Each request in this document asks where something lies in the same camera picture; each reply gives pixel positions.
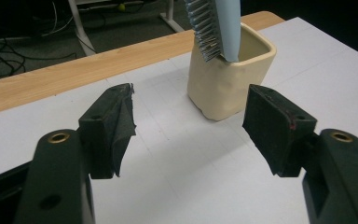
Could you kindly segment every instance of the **wooden desk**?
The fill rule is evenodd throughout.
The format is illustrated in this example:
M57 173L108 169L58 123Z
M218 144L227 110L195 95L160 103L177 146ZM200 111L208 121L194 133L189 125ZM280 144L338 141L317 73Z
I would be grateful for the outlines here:
M242 17L256 30L283 21L262 11ZM167 35L68 63L0 79L0 111L112 77L139 67L190 52L193 31Z

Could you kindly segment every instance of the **cream ceramic cup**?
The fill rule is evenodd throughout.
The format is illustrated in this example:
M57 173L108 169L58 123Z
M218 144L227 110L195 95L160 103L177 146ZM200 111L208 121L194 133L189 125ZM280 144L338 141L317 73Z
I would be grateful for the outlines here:
M261 84L276 52L270 41L244 23L237 63L228 63L222 56L206 63L195 42L187 94L206 118L226 119L245 108L249 84Z

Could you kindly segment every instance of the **white table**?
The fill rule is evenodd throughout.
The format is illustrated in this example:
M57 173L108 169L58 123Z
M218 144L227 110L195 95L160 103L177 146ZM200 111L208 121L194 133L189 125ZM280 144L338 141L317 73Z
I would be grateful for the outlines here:
M262 85L317 120L358 136L358 52L297 18L262 30L277 56ZM77 120L110 86L131 82L137 135L121 178L92 181L102 223L308 223L299 178L272 176L241 127L209 121L186 95L190 54L0 112L0 173L32 159L37 140Z

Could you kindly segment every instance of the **brush bristles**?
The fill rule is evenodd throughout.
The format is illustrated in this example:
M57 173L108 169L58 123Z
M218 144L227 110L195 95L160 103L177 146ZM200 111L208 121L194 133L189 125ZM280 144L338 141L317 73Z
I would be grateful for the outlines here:
M220 39L214 0L185 0L190 24L195 31L196 40L205 62L220 55Z

